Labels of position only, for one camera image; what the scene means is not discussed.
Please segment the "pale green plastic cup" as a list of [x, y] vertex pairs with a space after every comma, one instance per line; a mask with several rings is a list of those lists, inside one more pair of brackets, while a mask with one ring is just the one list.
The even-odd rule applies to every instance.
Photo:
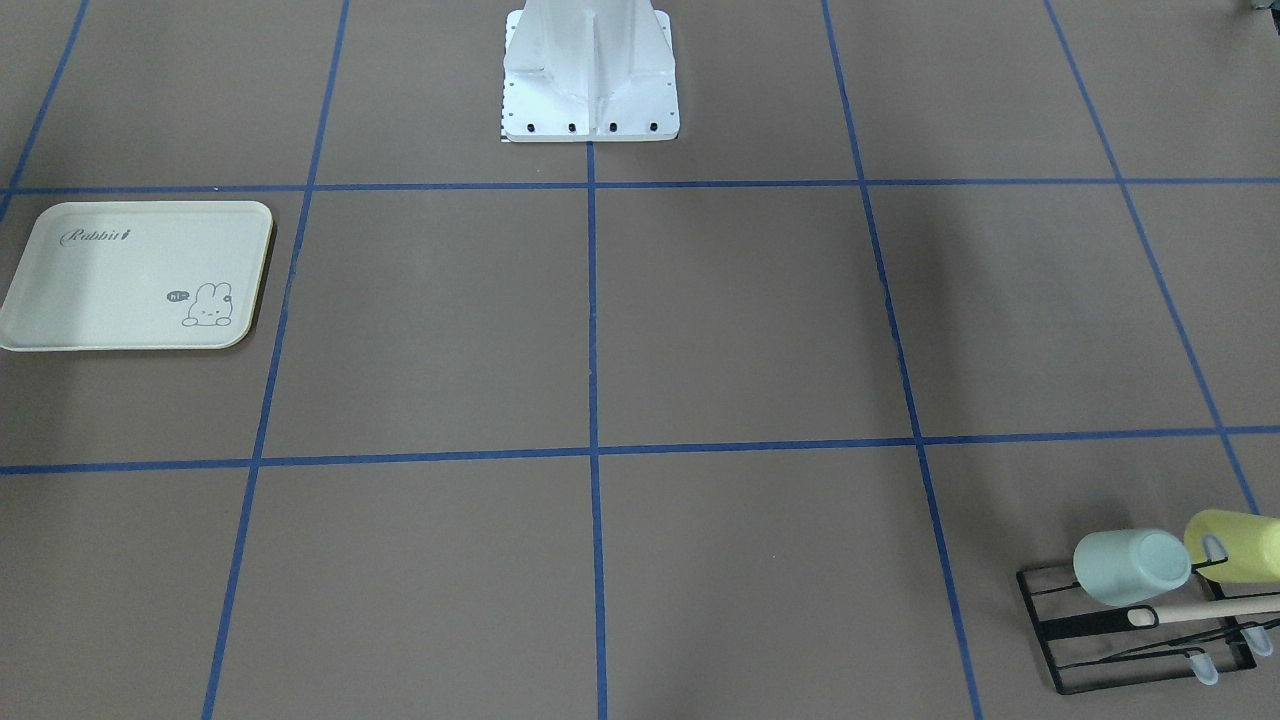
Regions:
[[1190, 578], [1192, 560], [1184, 543], [1169, 532], [1103, 530], [1076, 543], [1071, 569], [1091, 598], [1125, 607], [1183, 587]]

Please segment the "cream rabbit print tray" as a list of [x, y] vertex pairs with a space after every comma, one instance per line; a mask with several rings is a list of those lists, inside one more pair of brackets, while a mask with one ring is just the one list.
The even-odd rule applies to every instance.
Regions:
[[250, 332], [274, 218], [257, 201], [60, 202], [3, 302], [13, 352], [223, 350]]

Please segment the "yellow plastic cup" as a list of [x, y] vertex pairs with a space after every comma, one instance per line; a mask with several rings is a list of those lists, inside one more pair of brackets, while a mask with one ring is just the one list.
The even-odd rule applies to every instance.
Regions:
[[[1203, 538], [1213, 536], [1226, 561], [1210, 561]], [[1183, 542], [1199, 574], [1219, 584], [1263, 584], [1279, 580], [1279, 520], [1248, 512], [1206, 509], [1187, 523]]]

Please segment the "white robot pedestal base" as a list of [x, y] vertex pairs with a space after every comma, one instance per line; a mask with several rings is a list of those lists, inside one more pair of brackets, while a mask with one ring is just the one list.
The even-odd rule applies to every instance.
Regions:
[[678, 137], [669, 15], [649, 1], [526, 1], [504, 22], [500, 138], [635, 143]]

